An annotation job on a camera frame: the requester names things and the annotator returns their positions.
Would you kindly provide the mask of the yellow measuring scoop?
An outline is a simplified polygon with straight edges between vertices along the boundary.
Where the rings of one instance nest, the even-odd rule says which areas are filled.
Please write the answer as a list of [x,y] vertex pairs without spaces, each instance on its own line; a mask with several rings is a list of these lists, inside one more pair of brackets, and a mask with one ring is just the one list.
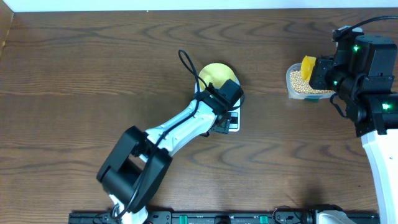
[[303,81],[308,82],[310,80],[316,59],[316,57],[311,57],[308,55],[304,56],[300,70]]

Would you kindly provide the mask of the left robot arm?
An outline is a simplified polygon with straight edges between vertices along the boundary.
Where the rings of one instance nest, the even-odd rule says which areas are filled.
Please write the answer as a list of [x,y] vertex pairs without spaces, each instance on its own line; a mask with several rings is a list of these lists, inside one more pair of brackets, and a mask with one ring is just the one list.
[[156,128],[123,132],[97,173],[97,180],[114,203],[116,223],[144,223],[146,205],[159,189],[174,154],[197,136],[227,133],[231,114],[239,112],[243,89],[231,79],[220,88],[198,90],[181,113]]

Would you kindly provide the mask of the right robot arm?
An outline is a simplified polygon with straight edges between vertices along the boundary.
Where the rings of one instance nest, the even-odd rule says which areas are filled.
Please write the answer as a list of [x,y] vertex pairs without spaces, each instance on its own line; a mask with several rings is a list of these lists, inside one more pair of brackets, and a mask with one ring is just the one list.
[[334,55],[318,57],[309,85],[331,90],[361,139],[373,173],[381,223],[397,223],[397,93],[392,91],[397,45],[360,28],[333,31]]

